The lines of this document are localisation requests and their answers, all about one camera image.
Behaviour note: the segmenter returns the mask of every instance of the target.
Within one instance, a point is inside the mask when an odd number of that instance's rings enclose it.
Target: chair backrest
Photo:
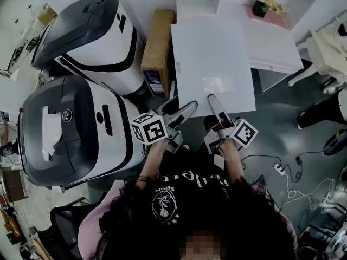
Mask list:
[[[99,203],[84,206],[63,206],[50,212],[52,226],[38,232],[40,241],[53,260],[82,259],[77,246],[82,221]]]

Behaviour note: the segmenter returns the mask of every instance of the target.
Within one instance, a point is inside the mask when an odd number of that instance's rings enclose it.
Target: black hair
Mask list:
[[[294,260],[294,240],[285,218],[266,195],[264,179],[257,190],[244,179],[227,187],[228,198],[218,205],[213,196],[189,203],[186,222],[162,226],[152,222],[148,197],[155,183],[140,190],[127,183],[100,220],[103,236],[91,259],[180,259],[185,238],[195,230],[220,236],[226,259]]]

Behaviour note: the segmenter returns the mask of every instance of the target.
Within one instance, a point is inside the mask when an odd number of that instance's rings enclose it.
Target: dark floor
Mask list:
[[[277,84],[265,93],[261,92],[258,72],[252,70],[256,111],[241,114],[232,114],[230,117],[240,116],[250,122],[259,130],[258,136],[248,149],[240,151],[244,158],[253,154],[265,154],[278,156],[282,160],[282,166],[289,164],[293,173],[297,173],[300,167],[295,158],[302,152],[318,152],[324,147],[326,141],[344,125],[323,121],[303,130],[298,130],[296,118],[302,112],[328,98],[323,95],[322,82],[324,78],[313,75],[304,79],[294,87],[288,87],[289,77]],[[153,99],[152,105],[159,106],[162,100]],[[192,150],[198,150],[205,136],[203,124],[204,118],[191,118],[180,127],[184,141]],[[310,193],[324,179],[338,179],[341,168],[346,165],[346,150],[334,156],[324,156],[321,154],[302,155],[304,173],[298,183],[290,181],[289,189],[299,190],[302,193]],[[274,169],[275,159],[250,157],[245,160],[246,179],[253,181],[259,176],[264,175],[268,189],[278,205],[288,201],[285,176],[280,176]],[[103,191],[108,190],[114,179],[122,179],[135,171],[125,171],[113,174],[106,178],[90,181],[89,188],[91,197],[97,199]],[[316,207],[327,192],[329,182],[322,184],[319,189],[311,196],[313,207]],[[310,203],[307,198],[293,201],[283,207],[283,212],[292,221],[297,231],[301,231],[311,219],[320,214],[320,210],[310,210]]]

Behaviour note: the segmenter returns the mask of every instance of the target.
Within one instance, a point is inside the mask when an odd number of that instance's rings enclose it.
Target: flower pot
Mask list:
[[[266,12],[263,11],[263,7],[265,7],[265,4],[263,2],[255,1],[252,7],[253,14],[255,16],[264,17]]]

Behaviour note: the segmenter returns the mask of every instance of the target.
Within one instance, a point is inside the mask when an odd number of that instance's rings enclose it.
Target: white shirt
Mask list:
[[[16,142],[16,139],[18,136],[17,126],[12,122],[9,122],[8,125],[9,125],[9,130],[8,130],[9,131],[9,138],[8,138],[8,140],[9,140],[9,142],[12,142],[14,144]],[[5,144],[1,143],[1,137],[2,137],[2,134],[4,134],[4,132],[5,132],[5,125],[2,124],[2,125],[0,125],[0,146],[5,145]]]

